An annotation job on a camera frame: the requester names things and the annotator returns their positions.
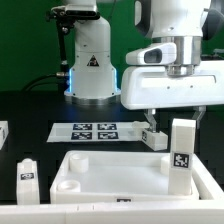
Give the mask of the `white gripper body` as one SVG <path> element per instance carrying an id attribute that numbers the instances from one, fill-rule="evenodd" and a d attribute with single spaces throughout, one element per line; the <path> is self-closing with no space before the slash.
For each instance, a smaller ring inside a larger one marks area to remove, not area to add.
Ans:
<path id="1" fill-rule="evenodd" d="M 121 83 L 129 110 L 224 104 L 224 60 L 202 61 L 190 76 L 170 77 L 163 66 L 129 67 Z"/>

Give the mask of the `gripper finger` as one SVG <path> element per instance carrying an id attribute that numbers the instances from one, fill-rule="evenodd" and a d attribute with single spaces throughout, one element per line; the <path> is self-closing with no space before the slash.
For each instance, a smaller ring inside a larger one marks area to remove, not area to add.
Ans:
<path id="1" fill-rule="evenodd" d="M 155 119 L 155 115 L 156 115 L 156 110 L 155 109 L 147 109 L 144 112 L 144 115 L 149 123 L 149 129 L 152 132 L 155 132 L 157 130 L 157 122 Z"/>
<path id="2" fill-rule="evenodd" d="M 205 113 L 206 113 L 205 106 L 196 106 L 194 108 L 193 119 L 196 121 L 197 128 L 200 128 L 200 122 Z"/>

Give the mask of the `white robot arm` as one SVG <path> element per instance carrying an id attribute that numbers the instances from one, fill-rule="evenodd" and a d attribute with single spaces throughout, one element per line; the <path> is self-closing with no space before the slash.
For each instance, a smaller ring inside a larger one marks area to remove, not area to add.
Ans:
<path id="1" fill-rule="evenodd" d="M 66 95 L 79 101 L 114 94 L 129 110 L 145 109 L 152 127 L 155 109 L 224 104 L 224 61 L 204 61 L 201 42 L 224 24 L 224 0 L 134 0 L 134 25 L 152 43 L 126 55 L 121 88 L 110 62 L 110 28 L 97 4 L 110 0 L 65 0 L 59 15 L 77 31 L 75 64 Z"/>

